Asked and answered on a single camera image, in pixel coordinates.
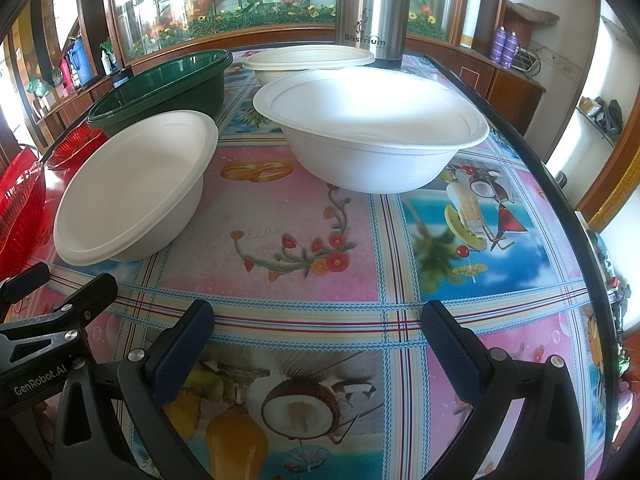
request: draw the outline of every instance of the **purple bottle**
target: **purple bottle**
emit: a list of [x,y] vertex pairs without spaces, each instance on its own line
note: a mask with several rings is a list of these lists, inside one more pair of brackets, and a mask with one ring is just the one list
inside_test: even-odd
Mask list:
[[502,55],[502,50],[504,49],[504,41],[507,39],[507,33],[504,31],[504,27],[500,27],[495,31],[494,34],[494,44],[491,46],[491,55],[489,59],[494,63],[500,62],[500,56]]
[[505,68],[511,68],[511,62],[513,61],[513,57],[516,55],[516,48],[518,47],[518,38],[516,38],[516,33],[512,32],[510,36],[507,36],[507,39],[504,41],[504,49],[502,50],[502,55],[500,56],[500,65]]

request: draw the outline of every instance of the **red bowl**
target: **red bowl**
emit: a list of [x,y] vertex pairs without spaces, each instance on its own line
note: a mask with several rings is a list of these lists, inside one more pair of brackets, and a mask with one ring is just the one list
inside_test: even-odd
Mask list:
[[46,189],[35,158],[25,148],[0,179],[0,280],[22,270],[40,229]]
[[107,140],[102,130],[92,130],[82,123],[56,146],[47,160],[47,168],[53,171],[77,170]]

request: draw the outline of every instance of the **floral vine print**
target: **floral vine print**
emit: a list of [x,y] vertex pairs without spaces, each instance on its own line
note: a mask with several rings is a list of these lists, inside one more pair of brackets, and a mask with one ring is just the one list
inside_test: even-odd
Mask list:
[[336,192],[340,188],[333,184],[327,184],[327,187],[331,205],[325,208],[323,216],[325,220],[332,222],[331,229],[333,229],[327,240],[316,237],[311,242],[311,247],[304,248],[292,235],[283,234],[282,248],[276,251],[273,260],[268,260],[245,253],[241,247],[244,233],[239,230],[231,232],[236,251],[244,260],[244,268],[247,272],[251,272],[255,266],[263,267],[269,271],[269,281],[274,282],[279,276],[295,270],[302,270],[306,278],[309,272],[324,276],[330,272],[343,272],[349,267],[348,251],[356,246],[355,243],[347,240],[349,219],[346,206],[351,198],[339,200]]

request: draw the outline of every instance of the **screw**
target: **screw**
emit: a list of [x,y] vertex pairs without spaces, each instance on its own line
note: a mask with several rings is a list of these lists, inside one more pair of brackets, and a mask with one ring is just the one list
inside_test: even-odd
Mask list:
[[491,348],[491,350],[489,350],[489,355],[496,361],[504,361],[507,358],[507,352],[502,348]]
[[552,355],[551,364],[556,368],[562,368],[564,366],[564,359],[562,359],[559,355]]
[[140,359],[142,359],[145,356],[145,351],[142,348],[134,348],[131,352],[129,352],[129,355],[127,356],[129,358],[129,361],[132,362],[136,362],[136,361],[140,361]]

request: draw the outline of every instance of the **patterned tablecloth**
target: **patterned tablecloth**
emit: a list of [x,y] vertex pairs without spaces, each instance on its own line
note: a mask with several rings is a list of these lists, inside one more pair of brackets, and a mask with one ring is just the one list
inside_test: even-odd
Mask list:
[[[30,263],[47,262],[51,280],[15,305],[14,319],[47,312],[110,272],[118,300],[88,327],[104,362],[148,346],[195,298],[209,301],[211,342],[166,410],[215,478],[408,480],[422,478],[470,411],[418,326],[422,303],[439,299],[488,348],[565,358],[594,478],[605,401],[589,295],[558,218],[503,135],[492,127],[412,192],[338,189],[307,173],[279,127],[253,109],[258,83],[242,69],[253,52],[235,53],[226,74],[200,205],[159,253],[62,262],[49,234],[72,175],[47,172],[48,241]],[[427,60],[405,56],[402,70],[458,92]],[[521,405],[512,404],[480,473],[499,462]],[[121,403],[118,416],[152,472]],[[238,463],[244,472],[225,477]]]

